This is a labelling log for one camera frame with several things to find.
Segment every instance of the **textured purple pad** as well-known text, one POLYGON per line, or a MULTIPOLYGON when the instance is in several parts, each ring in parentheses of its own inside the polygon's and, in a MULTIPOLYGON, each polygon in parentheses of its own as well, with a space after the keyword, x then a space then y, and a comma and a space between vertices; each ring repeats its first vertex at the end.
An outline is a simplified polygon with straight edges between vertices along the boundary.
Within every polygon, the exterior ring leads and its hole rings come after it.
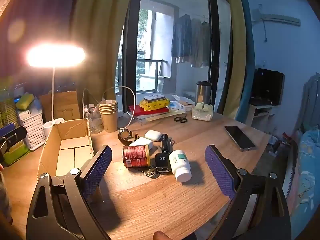
POLYGON ((204 157, 223 195, 233 199, 236 194, 233 185, 233 178, 223 165, 220 158, 210 146, 205 149, 204 157))
POLYGON ((112 160, 112 151, 108 146, 104 149, 104 151, 100 154, 99 159, 92 167, 92 169, 88 172, 88 175, 84 177, 84 187, 82 191, 82 195, 87 198, 92 195, 100 181, 102 180, 103 175, 106 173, 107 168, 112 160))

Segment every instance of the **tv stand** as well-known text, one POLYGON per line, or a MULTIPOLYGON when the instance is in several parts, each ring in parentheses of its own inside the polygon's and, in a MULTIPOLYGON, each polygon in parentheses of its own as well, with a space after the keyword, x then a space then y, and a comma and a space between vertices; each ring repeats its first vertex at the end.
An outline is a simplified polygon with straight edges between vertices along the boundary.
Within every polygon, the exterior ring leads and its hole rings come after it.
POLYGON ((268 133, 268 124, 275 115, 278 106, 254 106, 249 105, 249 111, 245 124, 257 130, 268 133))

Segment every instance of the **black monitor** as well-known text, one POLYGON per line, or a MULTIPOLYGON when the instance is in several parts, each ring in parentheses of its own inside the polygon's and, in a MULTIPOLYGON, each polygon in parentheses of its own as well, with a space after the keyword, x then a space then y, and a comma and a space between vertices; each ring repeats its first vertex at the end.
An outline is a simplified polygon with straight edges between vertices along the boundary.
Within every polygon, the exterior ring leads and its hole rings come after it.
POLYGON ((280 105, 283 86, 283 73, 262 68, 257 69, 254 74, 250 104, 256 106, 280 105))

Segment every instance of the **black scissors handle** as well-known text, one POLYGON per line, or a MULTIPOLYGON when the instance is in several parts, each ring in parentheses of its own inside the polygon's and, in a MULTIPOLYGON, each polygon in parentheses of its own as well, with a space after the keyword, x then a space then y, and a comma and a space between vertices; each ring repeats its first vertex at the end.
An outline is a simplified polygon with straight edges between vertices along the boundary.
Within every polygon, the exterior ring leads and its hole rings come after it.
POLYGON ((173 120, 175 122, 181 122, 181 123, 185 123, 185 122, 188 122, 188 119, 186 118, 187 115, 185 116, 177 116, 175 117, 173 120))

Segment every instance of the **metal bolt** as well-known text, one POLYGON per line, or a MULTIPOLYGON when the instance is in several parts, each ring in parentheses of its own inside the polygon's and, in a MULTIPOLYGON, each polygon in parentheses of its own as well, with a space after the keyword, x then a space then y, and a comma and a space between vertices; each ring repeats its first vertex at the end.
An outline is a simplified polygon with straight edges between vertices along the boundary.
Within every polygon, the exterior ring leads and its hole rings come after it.
POLYGON ((49 175, 48 175, 48 173, 44 173, 44 174, 42 174, 41 176, 40 176, 40 178, 41 179, 45 179, 46 177, 48 177, 49 175))
POLYGON ((247 175, 248 172, 245 169, 239 169, 238 173, 244 176, 244 175, 247 175))
POLYGON ((78 172, 79 172, 79 169, 78 169, 78 168, 73 168, 73 169, 71 169, 71 171, 70 171, 70 173, 71 173, 72 175, 76 175, 76 174, 78 174, 78 172))
POLYGON ((276 179, 277 178, 277 174, 272 172, 272 173, 269 174, 269 177, 272 178, 272 179, 276 179))

